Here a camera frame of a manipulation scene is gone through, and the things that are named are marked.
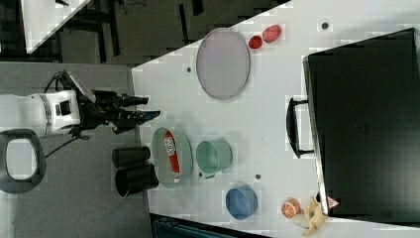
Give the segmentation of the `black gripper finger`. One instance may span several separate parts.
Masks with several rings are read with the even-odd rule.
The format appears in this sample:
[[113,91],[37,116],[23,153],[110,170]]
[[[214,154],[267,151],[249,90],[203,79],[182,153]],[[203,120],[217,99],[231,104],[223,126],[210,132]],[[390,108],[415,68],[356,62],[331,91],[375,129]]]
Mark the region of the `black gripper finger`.
[[136,106],[136,105],[147,105],[149,99],[147,97],[138,97],[128,94],[122,94],[120,99],[120,105],[122,107]]
[[159,117],[160,111],[122,111],[116,122],[118,130],[134,129],[138,125]]

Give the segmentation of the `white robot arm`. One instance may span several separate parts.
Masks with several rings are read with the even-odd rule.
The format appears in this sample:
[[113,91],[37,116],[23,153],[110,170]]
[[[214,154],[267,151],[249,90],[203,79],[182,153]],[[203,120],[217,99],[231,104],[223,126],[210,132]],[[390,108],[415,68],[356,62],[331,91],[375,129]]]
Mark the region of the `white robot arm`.
[[79,137],[84,131],[109,125],[115,134],[121,134],[159,117],[159,111],[130,109],[148,102],[146,97],[104,90],[3,94],[1,130],[28,129],[40,138],[64,134]]

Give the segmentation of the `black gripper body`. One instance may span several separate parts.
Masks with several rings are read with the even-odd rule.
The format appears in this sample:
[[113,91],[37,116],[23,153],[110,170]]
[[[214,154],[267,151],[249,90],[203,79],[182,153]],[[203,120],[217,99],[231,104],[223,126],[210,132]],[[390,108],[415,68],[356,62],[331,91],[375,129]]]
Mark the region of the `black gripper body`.
[[126,132],[128,127],[121,117],[126,94],[94,90],[94,96],[96,97],[95,102],[89,100],[86,95],[77,96],[80,115],[80,123],[77,126],[78,133],[93,130],[100,125],[111,125],[114,134]]

